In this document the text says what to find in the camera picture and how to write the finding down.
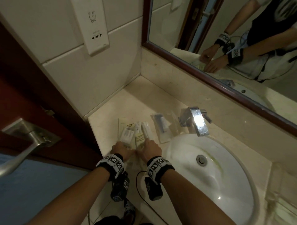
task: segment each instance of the blue wall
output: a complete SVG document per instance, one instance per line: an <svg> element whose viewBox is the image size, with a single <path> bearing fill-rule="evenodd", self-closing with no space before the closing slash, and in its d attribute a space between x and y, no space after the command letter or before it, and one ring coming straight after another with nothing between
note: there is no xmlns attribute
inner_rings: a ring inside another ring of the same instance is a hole
<svg viewBox="0 0 297 225"><path fill-rule="evenodd" d="M0 164L13 156L0 154ZM22 225L87 172L25 160L0 178L0 224Z"/></svg>

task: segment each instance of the hand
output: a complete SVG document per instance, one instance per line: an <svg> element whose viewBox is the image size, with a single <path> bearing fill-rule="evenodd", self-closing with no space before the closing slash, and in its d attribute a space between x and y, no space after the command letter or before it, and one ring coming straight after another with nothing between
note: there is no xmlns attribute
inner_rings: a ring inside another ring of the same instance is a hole
<svg viewBox="0 0 297 225"><path fill-rule="evenodd" d="M221 56L217 59L212 60L210 63L206 65L204 68L204 71L207 73L216 73L220 69L224 68L226 65L228 65L228 56Z"/></svg>
<svg viewBox="0 0 297 225"><path fill-rule="evenodd" d="M144 148L138 149L136 154L147 164L151 158L161 156L162 149L154 141L147 138L144 142Z"/></svg>
<svg viewBox="0 0 297 225"><path fill-rule="evenodd" d="M214 57L214 55L218 52L219 48L220 48L219 44L214 44L210 48L205 49L202 52L199 60L203 63L209 63L212 60L212 58Z"/></svg>
<svg viewBox="0 0 297 225"><path fill-rule="evenodd" d="M124 146L123 142L118 141L114 146L112 146L111 154L118 153L124 158L124 162L126 162L131 155L135 153L135 150L128 149Z"/></svg>

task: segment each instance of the wristband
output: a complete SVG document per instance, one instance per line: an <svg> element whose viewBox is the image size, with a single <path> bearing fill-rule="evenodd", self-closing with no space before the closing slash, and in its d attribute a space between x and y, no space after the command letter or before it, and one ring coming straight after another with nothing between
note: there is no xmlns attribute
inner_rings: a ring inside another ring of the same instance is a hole
<svg viewBox="0 0 297 225"><path fill-rule="evenodd" d="M243 61L243 48L234 49L228 54L229 66L237 66Z"/></svg>
<svg viewBox="0 0 297 225"><path fill-rule="evenodd" d="M162 156L151 158L147 163L147 175L154 181L155 184L161 183L161 177L169 169L174 169L171 163Z"/></svg>
<svg viewBox="0 0 297 225"><path fill-rule="evenodd" d="M220 36L218 37L218 39L216 40L216 42L214 44L219 44L220 47L222 47L222 46L226 45L229 41L230 41L229 34L224 32L224 33L220 34Z"/></svg>
<svg viewBox="0 0 297 225"><path fill-rule="evenodd" d="M123 161L123 157L116 153L105 156L97 163L96 167L105 168L110 173L108 181L113 181L124 171Z"/></svg>

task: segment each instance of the faucet handle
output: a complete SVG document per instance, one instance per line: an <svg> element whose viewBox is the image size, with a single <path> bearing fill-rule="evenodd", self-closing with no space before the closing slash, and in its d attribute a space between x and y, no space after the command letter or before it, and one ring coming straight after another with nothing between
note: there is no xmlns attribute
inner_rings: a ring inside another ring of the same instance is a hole
<svg viewBox="0 0 297 225"><path fill-rule="evenodd" d="M200 109L200 111L201 111L201 114L202 114L203 118L204 118L207 122L212 123L212 119L207 115L206 110L205 110L205 109Z"/></svg>

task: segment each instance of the forearm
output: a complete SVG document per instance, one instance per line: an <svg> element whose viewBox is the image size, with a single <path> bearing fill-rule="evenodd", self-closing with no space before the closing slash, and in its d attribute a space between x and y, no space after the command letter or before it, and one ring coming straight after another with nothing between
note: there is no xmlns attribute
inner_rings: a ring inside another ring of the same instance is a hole
<svg viewBox="0 0 297 225"><path fill-rule="evenodd" d="M161 182L166 189L175 211L184 225L235 223L203 192L175 170L169 169Z"/></svg>
<svg viewBox="0 0 297 225"><path fill-rule="evenodd" d="M286 47L297 40L297 29L290 28L287 31L269 37L259 43L244 49L244 61L253 60L256 57L270 51Z"/></svg>
<svg viewBox="0 0 297 225"><path fill-rule="evenodd" d="M261 5L257 2L257 0L248 1L240 11L235 15L233 20L229 23L225 32L229 35L232 35L242 24L244 24L248 18L251 17Z"/></svg>
<svg viewBox="0 0 297 225"><path fill-rule="evenodd" d="M109 176L106 169L95 169L56 197L28 225L80 225Z"/></svg>

